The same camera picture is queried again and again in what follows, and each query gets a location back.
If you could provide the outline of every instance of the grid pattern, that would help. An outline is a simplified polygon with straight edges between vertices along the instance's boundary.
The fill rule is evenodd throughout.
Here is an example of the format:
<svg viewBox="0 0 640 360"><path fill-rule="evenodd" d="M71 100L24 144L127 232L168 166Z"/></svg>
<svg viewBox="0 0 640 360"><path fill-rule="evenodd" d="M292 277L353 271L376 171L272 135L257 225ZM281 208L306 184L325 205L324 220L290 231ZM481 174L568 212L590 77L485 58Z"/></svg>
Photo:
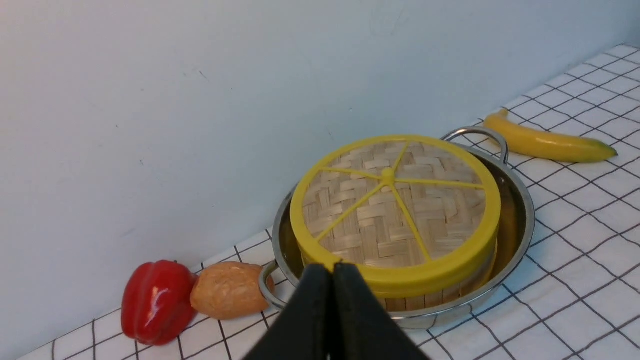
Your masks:
<svg viewBox="0 0 640 360"><path fill-rule="evenodd" d="M640 359L640 50L619 45L505 108L513 122L597 138L619 156L567 164L512 154L536 208L531 248L472 315L407 334L434 360ZM458 142L498 151L479 135ZM267 230L192 270L225 260L264 265L270 240ZM277 295L290 297L282 272L273 277ZM21 360L240 360L277 316L198 315L173 343L143 347L122 334L116 310Z"/></svg>

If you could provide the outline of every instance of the red bell pepper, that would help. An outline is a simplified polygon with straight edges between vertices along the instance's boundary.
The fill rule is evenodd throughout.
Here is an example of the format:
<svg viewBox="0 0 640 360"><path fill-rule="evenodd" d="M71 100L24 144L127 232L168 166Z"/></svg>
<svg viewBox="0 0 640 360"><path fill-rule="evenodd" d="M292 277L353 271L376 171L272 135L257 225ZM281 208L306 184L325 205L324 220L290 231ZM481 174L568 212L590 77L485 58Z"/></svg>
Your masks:
<svg viewBox="0 0 640 360"><path fill-rule="evenodd" d="M197 278L173 261L140 265L122 297L122 332L144 345L165 345L177 338L196 316L190 296Z"/></svg>

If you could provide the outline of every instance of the yellow banana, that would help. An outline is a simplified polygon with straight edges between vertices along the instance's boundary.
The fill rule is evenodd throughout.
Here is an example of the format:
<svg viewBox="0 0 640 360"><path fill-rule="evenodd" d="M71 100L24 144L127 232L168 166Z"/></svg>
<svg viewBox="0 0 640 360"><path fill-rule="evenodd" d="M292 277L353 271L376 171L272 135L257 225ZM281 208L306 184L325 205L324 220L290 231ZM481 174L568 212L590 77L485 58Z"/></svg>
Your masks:
<svg viewBox="0 0 640 360"><path fill-rule="evenodd" d="M508 114L504 108L492 113L483 126L502 135L510 151L565 163L596 163L618 155L600 140L531 129L510 122Z"/></svg>

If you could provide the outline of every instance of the bamboo steamer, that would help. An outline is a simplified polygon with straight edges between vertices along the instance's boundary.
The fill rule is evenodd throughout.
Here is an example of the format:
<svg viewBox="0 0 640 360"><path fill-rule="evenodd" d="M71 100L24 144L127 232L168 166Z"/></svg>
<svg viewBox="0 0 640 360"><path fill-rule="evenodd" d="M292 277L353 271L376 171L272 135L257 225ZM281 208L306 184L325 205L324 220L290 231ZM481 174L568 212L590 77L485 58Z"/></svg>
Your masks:
<svg viewBox="0 0 640 360"><path fill-rule="evenodd" d="M301 179L291 226L304 263L357 265L388 311L445 304L491 275L500 192L473 155L417 135L368 138Z"/></svg>

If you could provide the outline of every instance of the pan handle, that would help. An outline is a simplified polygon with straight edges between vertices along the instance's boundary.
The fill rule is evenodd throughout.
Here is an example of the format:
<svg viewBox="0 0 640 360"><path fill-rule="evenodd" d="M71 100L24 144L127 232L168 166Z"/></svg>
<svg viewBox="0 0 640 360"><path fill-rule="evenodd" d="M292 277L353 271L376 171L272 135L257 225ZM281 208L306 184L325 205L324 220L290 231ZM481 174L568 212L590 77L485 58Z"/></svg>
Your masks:
<svg viewBox="0 0 640 360"><path fill-rule="evenodd" d="M262 296L264 296L264 299L267 300L270 305L282 311L284 310L284 307L287 305L287 303L280 300L276 295L274 295L269 289L269 286L267 286L267 279L269 279L269 276L274 271L278 270L279 267L280 266L275 260L272 260L270 263L265 265L260 272L260 277L258 278L258 286L260 287L260 292L262 293Z"/></svg>
<svg viewBox="0 0 640 360"><path fill-rule="evenodd" d="M451 141L464 134L482 134L494 139L495 142L497 142L500 146L500 162L506 165L507 161L509 160L509 145L507 144L507 141L504 139L504 137L502 137L502 135L498 134L498 132L494 130L487 129L486 127L482 126L467 126L451 131L440 139L444 141Z"/></svg>

